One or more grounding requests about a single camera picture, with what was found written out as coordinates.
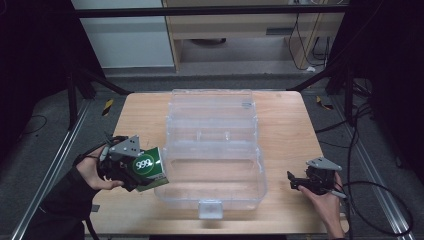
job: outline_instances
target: wooden table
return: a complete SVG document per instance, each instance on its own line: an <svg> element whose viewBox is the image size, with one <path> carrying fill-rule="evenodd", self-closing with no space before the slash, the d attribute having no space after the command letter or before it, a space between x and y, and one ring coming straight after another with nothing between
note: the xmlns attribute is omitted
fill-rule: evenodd
<svg viewBox="0 0 424 240"><path fill-rule="evenodd" d="M140 136L141 148L163 147L171 93L128 96L114 135ZM286 172L305 177L307 160L322 156L302 96L297 92L253 91L259 145L268 193L256 210L224 211L222 220L199 220L197 210L168 209L153 189L101 191L91 220L98 234L294 234L323 233L312 204L290 189Z"/></svg>

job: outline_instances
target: hand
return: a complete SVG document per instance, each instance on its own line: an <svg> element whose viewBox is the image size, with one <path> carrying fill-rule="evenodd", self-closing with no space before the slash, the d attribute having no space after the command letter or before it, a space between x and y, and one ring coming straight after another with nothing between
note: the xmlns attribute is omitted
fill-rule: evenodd
<svg viewBox="0 0 424 240"><path fill-rule="evenodd" d="M339 174L335 174L336 185L335 188L341 190L342 180ZM324 222L327 229L328 238L343 238L344 232L340 224L340 199L339 197L326 193L324 195L316 195L309 189L299 186L299 190L312 201L315 210L318 212L321 220Z"/></svg>
<svg viewBox="0 0 424 240"><path fill-rule="evenodd" d="M103 151L103 147L94 150L88 156L98 157ZM97 162L98 158L86 157L80 163L77 164L76 168L80 172L81 176L87 182L87 184L94 190L111 190L115 187L122 186L122 181L105 181L99 178L97 173Z"/></svg>

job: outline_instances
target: clear plastic container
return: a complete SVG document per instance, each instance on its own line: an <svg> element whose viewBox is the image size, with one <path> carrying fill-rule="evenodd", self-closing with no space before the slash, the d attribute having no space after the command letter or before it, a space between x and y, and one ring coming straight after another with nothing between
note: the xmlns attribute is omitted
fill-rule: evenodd
<svg viewBox="0 0 424 240"><path fill-rule="evenodd" d="M174 90L162 151L169 183L155 194L171 208L255 209L267 192L250 90Z"/></svg>

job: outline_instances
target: black pole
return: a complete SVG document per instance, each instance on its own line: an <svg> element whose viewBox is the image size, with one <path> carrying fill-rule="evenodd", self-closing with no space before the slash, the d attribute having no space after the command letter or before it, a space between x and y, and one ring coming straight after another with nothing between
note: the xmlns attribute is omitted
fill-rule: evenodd
<svg viewBox="0 0 424 240"><path fill-rule="evenodd" d="M209 6L125 9L83 9L56 11L54 14L78 18L153 17L190 15L285 14L285 13L338 13L364 10L362 6L337 5L268 5L268 6Z"/></svg>
<svg viewBox="0 0 424 240"><path fill-rule="evenodd" d="M345 117L350 126L354 126L353 119L353 68L351 64L346 66L346 80L345 80Z"/></svg>
<svg viewBox="0 0 424 240"><path fill-rule="evenodd" d="M66 74L66 84L68 87L68 104L69 104L69 126L68 130L71 130L78 119L77 114L77 97L75 92L75 84L72 76L72 72Z"/></svg>
<svg viewBox="0 0 424 240"><path fill-rule="evenodd" d="M96 81L96 82L102 84L103 86L109 88L110 90L112 90L112 91L114 91L114 92L116 92L120 95L128 95L128 94L133 93L131 91L127 91L123 88L120 88L120 87L108 82L106 79L104 79L100 76L97 76L96 74L88 71L87 69L79 69L78 73L85 76L85 77L90 78L93 81Z"/></svg>
<svg viewBox="0 0 424 240"><path fill-rule="evenodd" d="M301 92L303 91L305 88L311 86L314 83L317 83L318 81L320 81L323 78L326 77L331 77L333 76L338 70L339 70L340 64L339 62L331 62L330 64L327 65L327 67L322 70L321 72L315 74L314 76L312 76L311 78L309 78L308 80L300 83L299 85L292 87L292 88L287 88L287 91L296 91L296 92Z"/></svg>

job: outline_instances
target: gray floor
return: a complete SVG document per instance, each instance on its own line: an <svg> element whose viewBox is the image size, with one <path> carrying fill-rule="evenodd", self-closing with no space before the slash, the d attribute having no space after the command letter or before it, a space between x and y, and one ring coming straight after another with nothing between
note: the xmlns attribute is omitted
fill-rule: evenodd
<svg viewBox="0 0 424 240"><path fill-rule="evenodd" d="M281 38L269 39L227 39L221 45L187 41L178 73L144 73L142 76L121 78L110 77L116 85L133 91L167 91L174 88L250 88L285 89L308 79L314 73L298 70L290 60L287 47ZM327 110L317 104L316 95L322 94L325 81L321 81L304 91L302 96L315 129L322 129L342 120L340 112ZM67 151L63 165L56 176L60 178L69 169L75 156L87 147L103 140L104 132L112 133L125 101L109 89L96 85L98 94L89 101L87 117L77 133L72 147ZM108 116L101 116L105 102L114 99ZM333 96L330 100L336 106L343 96ZM356 105L365 100L356 98ZM85 102L79 100L79 106ZM34 116L28 123L20 142L13 149L0 170L0 236L8 239L37 193L38 186L49 172L55 155L67 135L68 111L66 92L59 92L40 101L34 109ZM348 150L343 148L350 143L348 127L341 126L328 132L317 134L324 156L343 167L346 180ZM359 136L373 166L383 182L399 194L414 214L413 237L424 239L424 186L409 169L396 167L395 158L372 114L359 120ZM352 180L367 180L369 166L364 163L361 152L352 153ZM376 191L370 187L352 187L358 209L365 217L378 226L391 231L385 205L376 198ZM384 235L360 220L357 214L352 217L355 239L396 239ZM325 235L291 235L288 239L325 239Z"/></svg>

